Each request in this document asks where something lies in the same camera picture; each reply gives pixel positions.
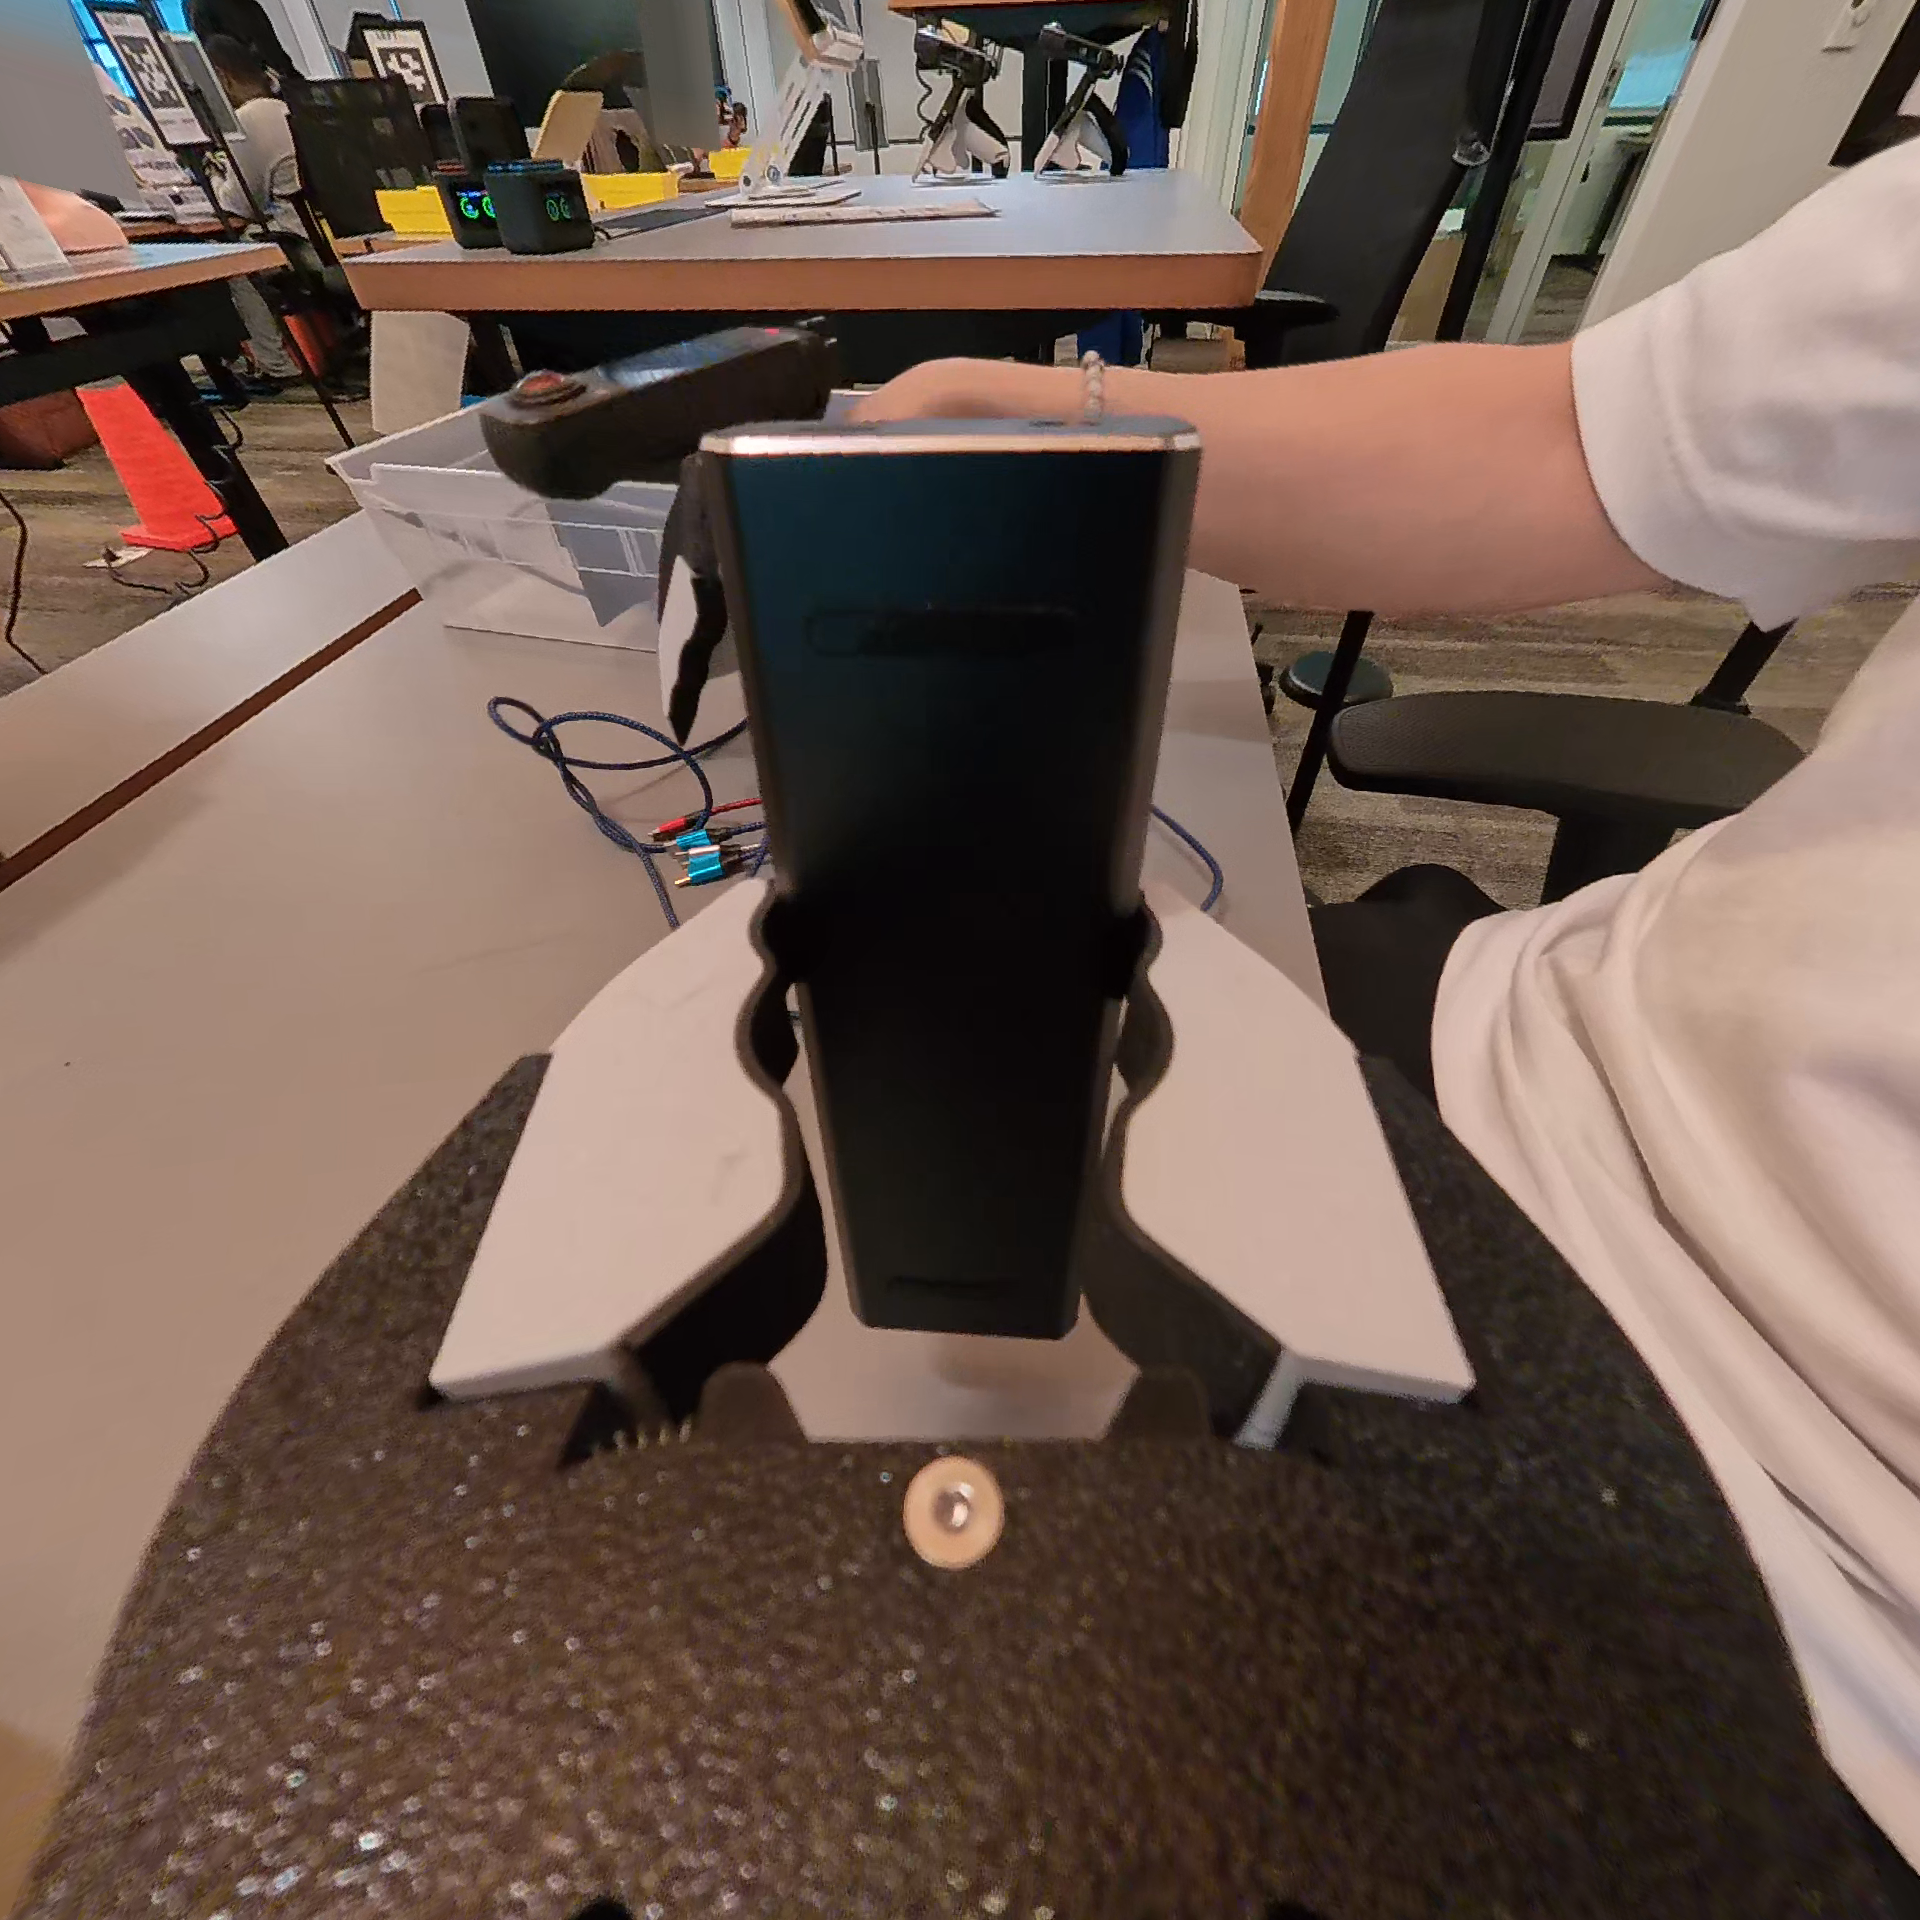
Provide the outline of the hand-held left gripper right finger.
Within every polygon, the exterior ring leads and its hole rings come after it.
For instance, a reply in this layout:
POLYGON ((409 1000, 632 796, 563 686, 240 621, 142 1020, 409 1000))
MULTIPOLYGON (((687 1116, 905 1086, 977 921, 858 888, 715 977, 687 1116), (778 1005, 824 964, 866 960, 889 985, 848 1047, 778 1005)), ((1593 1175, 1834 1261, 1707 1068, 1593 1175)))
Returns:
POLYGON ((1353 1045, 1199 903, 1143 891, 1083 1300, 1216 1438, 1271 1449, 1301 1395, 1454 1405, 1474 1368, 1353 1045))

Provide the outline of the wooden office desk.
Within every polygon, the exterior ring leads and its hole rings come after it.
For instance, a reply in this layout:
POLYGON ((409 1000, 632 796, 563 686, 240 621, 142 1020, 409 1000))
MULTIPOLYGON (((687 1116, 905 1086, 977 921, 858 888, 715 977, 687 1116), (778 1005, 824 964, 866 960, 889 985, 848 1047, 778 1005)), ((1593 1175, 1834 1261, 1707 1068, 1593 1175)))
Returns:
POLYGON ((288 541, 185 369, 190 355, 245 337, 225 285, 280 272, 271 243, 131 244, 72 259, 39 278, 5 278, 2 403, 123 376, 177 436, 254 560, 288 541))

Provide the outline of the framed marker sign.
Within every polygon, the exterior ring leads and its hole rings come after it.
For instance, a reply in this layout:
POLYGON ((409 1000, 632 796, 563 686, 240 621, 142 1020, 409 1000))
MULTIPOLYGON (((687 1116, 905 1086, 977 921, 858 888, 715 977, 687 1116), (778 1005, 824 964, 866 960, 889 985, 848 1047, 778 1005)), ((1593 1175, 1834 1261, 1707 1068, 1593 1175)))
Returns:
POLYGON ((153 8, 141 1, 86 1, 86 8, 160 140, 177 151, 213 144, 177 73, 153 8))
POLYGON ((406 16, 355 11, 347 25, 350 70, 366 79, 406 85, 415 107, 446 107, 449 86, 425 22, 406 16))

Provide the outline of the clear plastic tray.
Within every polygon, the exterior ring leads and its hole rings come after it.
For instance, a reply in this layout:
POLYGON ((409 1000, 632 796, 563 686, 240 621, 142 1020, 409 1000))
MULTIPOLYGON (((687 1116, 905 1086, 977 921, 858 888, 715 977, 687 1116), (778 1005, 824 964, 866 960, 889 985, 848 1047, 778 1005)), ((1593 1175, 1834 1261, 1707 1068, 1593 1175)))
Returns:
POLYGON ((542 497, 495 465, 475 406, 342 451, 328 465, 446 628, 657 652, 675 485, 542 497))

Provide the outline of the person's white shirt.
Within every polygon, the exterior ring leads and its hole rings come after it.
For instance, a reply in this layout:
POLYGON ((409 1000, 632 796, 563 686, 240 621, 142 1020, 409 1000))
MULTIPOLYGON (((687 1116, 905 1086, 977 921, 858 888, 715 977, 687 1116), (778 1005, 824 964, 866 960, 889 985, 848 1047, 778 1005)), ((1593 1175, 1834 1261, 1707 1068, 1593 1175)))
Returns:
MULTIPOLYGON (((1765 627, 1917 576, 1919 157, 1864 159, 1574 344, 1601 505, 1765 627)), ((1447 1127, 1691 1428, 1858 1805, 1919 1843, 1919 628, 1645 870, 1497 915, 1447 1127)))

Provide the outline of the black device with green display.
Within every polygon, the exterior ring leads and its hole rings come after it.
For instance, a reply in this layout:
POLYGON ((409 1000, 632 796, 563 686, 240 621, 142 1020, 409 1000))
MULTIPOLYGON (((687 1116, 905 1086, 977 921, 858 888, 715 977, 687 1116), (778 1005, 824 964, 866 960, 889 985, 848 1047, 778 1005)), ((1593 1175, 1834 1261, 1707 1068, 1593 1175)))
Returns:
POLYGON ((462 249, 506 249, 489 192, 489 169, 525 157, 525 127, 511 100, 459 95, 422 107, 433 179, 462 249))
POLYGON ((560 159, 503 159, 483 173, 498 244, 517 256, 591 251, 599 237, 585 183, 560 159))

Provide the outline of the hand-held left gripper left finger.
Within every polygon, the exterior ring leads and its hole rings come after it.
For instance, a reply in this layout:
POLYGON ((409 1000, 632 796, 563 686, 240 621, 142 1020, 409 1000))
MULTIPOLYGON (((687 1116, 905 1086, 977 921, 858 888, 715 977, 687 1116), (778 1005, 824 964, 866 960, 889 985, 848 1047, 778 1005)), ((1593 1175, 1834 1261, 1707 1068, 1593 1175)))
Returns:
POLYGON ((741 879, 563 1029, 429 1381, 449 1401, 611 1385, 689 1405, 778 1358, 830 1284, 826 1212, 785 1080, 798 1061, 741 879))

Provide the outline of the white label strip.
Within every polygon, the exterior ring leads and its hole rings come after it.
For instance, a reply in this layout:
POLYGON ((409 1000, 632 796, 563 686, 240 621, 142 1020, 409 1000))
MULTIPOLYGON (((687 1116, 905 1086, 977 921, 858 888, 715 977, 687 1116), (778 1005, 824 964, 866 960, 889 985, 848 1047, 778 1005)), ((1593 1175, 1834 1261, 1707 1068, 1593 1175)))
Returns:
POLYGON ((982 197, 878 200, 859 192, 803 198, 743 198, 728 209, 738 230, 806 225, 939 224, 992 219, 1000 208, 982 197))

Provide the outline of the person's right forearm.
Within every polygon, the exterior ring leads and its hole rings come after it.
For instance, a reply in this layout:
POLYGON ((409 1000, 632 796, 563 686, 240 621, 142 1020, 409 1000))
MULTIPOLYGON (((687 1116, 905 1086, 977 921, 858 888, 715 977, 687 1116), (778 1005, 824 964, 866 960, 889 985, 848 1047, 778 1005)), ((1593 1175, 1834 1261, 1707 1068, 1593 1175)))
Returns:
POLYGON ((1514 615, 1665 585, 1601 502, 1570 343, 1113 369, 1102 396, 1199 431, 1191 565, 1285 608, 1514 615))

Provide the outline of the orange traffic cone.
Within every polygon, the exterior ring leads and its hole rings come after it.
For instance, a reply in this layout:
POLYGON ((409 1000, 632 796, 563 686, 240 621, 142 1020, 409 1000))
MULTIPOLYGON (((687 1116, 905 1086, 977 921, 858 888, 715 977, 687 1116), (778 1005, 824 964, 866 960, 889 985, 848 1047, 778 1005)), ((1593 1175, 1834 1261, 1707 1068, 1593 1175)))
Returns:
POLYGON ((129 494, 135 548, 206 555, 237 537, 231 516, 177 436, 123 380, 79 388, 81 406, 129 494))

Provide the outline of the grey desk with wooden edge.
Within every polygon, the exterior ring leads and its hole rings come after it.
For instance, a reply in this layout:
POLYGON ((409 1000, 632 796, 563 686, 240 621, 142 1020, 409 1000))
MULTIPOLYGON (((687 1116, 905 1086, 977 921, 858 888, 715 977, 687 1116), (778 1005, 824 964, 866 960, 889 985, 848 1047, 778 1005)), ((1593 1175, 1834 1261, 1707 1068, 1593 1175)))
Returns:
POLYGON ((627 230, 591 251, 453 243, 355 256, 371 315, 846 315, 1218 309, 1253 301, 1265 246, 1184 171, 1118 180, 1015 173, 957 185, 864 176, 874 200, 982 197, 992 219, 738 230, 728 209, 627 230))

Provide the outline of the person's right hand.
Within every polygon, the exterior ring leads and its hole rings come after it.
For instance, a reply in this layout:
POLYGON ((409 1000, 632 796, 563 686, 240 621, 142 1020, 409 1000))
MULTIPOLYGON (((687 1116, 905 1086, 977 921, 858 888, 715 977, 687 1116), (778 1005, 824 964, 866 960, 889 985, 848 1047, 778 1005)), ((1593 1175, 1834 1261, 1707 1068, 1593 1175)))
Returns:
POLYGON ((1040 368, 992 359, 937 359, 909 368, 848 403, 853 425, 914 420, 1045 420, 1098 422, 1107 408, 1110 369, 1098 355, 1074 368, 1040 368))

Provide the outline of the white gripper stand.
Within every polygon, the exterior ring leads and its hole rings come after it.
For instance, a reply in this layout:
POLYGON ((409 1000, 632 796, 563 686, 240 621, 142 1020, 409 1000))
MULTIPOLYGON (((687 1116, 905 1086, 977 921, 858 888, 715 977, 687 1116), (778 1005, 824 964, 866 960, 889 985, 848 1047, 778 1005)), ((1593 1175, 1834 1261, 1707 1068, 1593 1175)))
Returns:
POLYGON ((975 176, 1009 179, 1014 156, 1006 133, 992 120, 985 86, 1001 70, 1001 47, 961 30, 921 25, 914 31, 918 73, 946 77, 939 110, 923 120, 913 180, 944 185, 975 176))
POLYGON ((817 200, 826 163, 830 83, 846 79, 864 56, 864 41, 850 5, 773 1, 759 6, 778 22, 792 54, 778 103, 754 123, 750 156, 743 159, 738 197, 743 200, 817 200))
POLYGON ((1111 46, 1069 31, 1047 22, 1037 41, 1045 59, 1078 64, 1079 83, 1073 85, 1066 107, 1054 116, 1032 171, 1040 179, 1123 179, 1130 149, 1120 123, 1098 94, 1098 85, 1126 70, 1126 56, 1111 46))

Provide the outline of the black printed usb hub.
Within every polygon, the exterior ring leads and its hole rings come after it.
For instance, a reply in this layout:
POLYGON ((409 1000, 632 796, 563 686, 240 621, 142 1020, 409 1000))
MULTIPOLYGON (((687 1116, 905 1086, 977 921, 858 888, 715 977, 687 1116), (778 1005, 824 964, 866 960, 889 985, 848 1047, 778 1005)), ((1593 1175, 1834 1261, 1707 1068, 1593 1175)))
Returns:
POLYGON ((761 422, 702 460, 855 1312, 1064 1336, 1199 431, 761 422))

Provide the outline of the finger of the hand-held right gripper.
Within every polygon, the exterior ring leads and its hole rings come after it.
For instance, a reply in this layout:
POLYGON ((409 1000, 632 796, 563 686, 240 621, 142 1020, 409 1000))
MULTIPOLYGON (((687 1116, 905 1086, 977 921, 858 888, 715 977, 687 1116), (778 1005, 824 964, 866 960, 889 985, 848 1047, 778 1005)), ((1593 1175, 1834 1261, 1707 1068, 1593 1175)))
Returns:
POLYGON ((729 643, 715 465, 690 452, 659 543, 657 628, 664 718, 677 745, 693 741, 714 661, 729 643))

